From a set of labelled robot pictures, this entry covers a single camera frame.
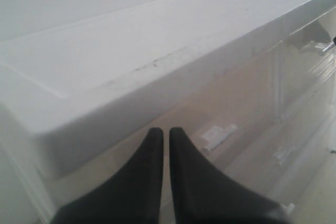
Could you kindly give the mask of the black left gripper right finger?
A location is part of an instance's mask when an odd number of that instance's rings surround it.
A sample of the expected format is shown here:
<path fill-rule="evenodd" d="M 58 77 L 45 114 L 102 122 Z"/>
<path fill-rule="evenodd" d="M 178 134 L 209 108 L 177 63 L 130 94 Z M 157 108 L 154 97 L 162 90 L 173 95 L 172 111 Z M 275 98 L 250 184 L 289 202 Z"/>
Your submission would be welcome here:
<path fill-rule="evenodd" d="M 288 223 L 284 207 L 234 181 L 195 147 L 181 127 L 169 132 L 176 223 Z"/>

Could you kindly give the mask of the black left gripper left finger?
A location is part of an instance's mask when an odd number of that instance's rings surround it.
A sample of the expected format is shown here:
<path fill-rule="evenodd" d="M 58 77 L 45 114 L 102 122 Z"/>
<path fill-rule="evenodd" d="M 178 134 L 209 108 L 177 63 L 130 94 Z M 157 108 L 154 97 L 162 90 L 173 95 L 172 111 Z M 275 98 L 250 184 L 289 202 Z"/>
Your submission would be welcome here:
<path fill-rule="evenodd" d="M 61 207 L 54 223 L 158 223 L 164 139 L 149 129 L 130 159 L 105 183 Z"/>

